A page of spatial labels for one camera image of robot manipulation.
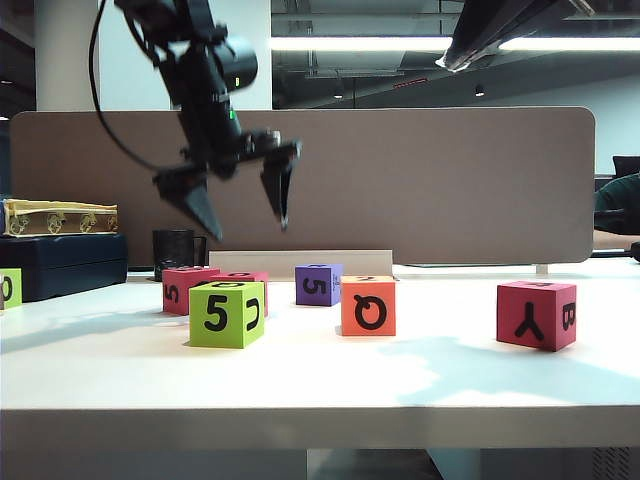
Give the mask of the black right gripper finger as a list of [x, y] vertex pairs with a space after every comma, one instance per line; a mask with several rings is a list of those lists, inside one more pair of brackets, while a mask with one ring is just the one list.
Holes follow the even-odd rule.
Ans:
[[466, 1], [440, 61], [475, 61], [527, 29], [536, 1]]
[[465, 1], [447, 49], [447, 70], [464, 70], [503, 43], [576, 14], [591, 17], [595, 10], [588, 1], [574, 0]]

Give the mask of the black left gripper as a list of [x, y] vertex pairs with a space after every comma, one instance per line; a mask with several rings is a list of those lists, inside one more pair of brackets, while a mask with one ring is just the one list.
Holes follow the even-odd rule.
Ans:
[[269, 204], [280, 223], [288, 228], [288, 197], [291, 176], [302, 150], [298, 139], [283, 141], [277, 130], [243, 131], [224, 149], [184, 151], [183, 165], [161, 169], [153, 178], [162, 199], [198, 223], [216, 240], [223, 238], [220, 223], [209, 199], [207, 173], [230, 179], [243, 162], [263, 160], [261, 181]]

